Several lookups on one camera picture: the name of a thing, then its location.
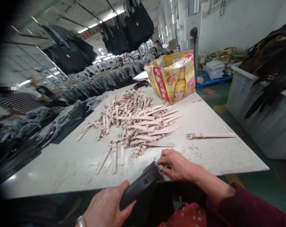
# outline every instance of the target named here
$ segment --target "maroon sleeve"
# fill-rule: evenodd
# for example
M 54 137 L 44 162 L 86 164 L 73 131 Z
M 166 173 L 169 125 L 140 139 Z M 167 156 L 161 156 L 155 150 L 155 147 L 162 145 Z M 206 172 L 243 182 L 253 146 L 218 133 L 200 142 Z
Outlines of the maroon sleeve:
M 218 213 L 231 226 L 286 226 L 286 214 L 261 198 L 232 183 L 235 196 L 226 198 L 218 206 Z

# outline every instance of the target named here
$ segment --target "blue pallet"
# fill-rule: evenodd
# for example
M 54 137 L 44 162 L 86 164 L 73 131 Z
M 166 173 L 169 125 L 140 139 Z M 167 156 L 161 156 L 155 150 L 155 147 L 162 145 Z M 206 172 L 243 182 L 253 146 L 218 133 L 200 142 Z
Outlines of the blue pallet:
M 197 90 L 203 89 L 204 86 L 210 85 L 210 84 L 224 84 L 226 83 L 227 80 L 232 79 L 232 76 L 228 75 L 223 75 L 222 78 L 219 79 L 210 79 L 209 75 L 207 72 L 204 72 L 203 70 L 198 70 L 197 71 L 197 77 L 203 77 L 204 82 L 202 84 L 197 84 Z

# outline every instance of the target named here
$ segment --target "white plastic bin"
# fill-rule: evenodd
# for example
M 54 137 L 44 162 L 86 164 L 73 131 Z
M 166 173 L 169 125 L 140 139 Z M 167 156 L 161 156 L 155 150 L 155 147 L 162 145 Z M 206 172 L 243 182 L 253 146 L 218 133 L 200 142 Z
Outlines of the white plastic bin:
M 262 113 L 256 111 L 247 120 L 244 116 L 261 90 L 260 83 L 251 88 L 257 77 L 234 64 L 232 84 L 227 101 L 227 109 L 250 135 L 262 152 L 271 159 L 286 160 L 286 90 L 283 90 L 271 107 Z

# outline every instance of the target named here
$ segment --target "hand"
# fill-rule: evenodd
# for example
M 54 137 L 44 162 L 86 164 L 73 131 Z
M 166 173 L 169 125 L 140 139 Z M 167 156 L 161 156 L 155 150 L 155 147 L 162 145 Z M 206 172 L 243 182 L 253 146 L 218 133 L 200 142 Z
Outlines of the hand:
M 119 203 L 123 192 L 129 186 L 124 181 L 118 187 L 109 187 L 97 193 L 83 215 L 86 227 L 120 227 L 130 215 L 136 201 L 120 211 Z
M 171 169 L 165 168 L 163 169 L 163 173 L 174 181 L 190 181 L 196 183 L 199 172 L 203 170 L 202 166 L 188 161 L 181 153 L 174 149 L 162 150 L 161 158 L 157 163 L 167 163 L 170 165 Z

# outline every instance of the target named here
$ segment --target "work table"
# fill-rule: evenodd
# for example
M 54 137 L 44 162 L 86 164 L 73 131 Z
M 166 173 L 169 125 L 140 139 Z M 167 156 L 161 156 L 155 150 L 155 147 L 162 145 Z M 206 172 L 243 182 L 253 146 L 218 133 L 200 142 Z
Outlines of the work table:
M 130 85 L 118 90 L 118 95 L 130 90 Z M 151 87 L 141 88 L 141 91 L 153 98 L 155 105 L 163 101 L 156 97 Z M 46 195 L 63 192 L 101 189 L 117 186 L 124 180 L 132 183 L 152 161 L 158 160 L 162 147 L 148 147 L 143 155 L 132 156 L 135 148 L 125 150 L 125 164 L 120 163 L 120 144 L 118 148 L 117 172 L 111 171 L 111 154 L 107 157 L 100 173 L 95 171 L 111 140 L 117 138 L 122 128 L 111 126 L 108 136 L 96 141 L 98 129 L 90 129 L 76 141 L 76 135 L 88 123 L 100 117 L 101 110 L 112 100 L 115 92 L 109 92 L 90 114 L 60 144 L 49 144 L 42 154 L 19 170 L 15 175 L 1 184 L 6 199 Z M 60 115 L 67 114 L 72 107 L 67 107 Z M 179 151 L 191 162 L 204 166 L 214 175 L 226 175 L 269 170 L 268 166 L 238 137 L 187 139 L 187 133 L 219 133 L 233 130 L 206 104 L 197 94 L 186 97 L 175 104 L 170 110 L 178 109 L 182 117 L 175 120 L 172 127 L 182 125 L 182 128 L 168 134 L 159 142 L 173 142 L 174 149 Z

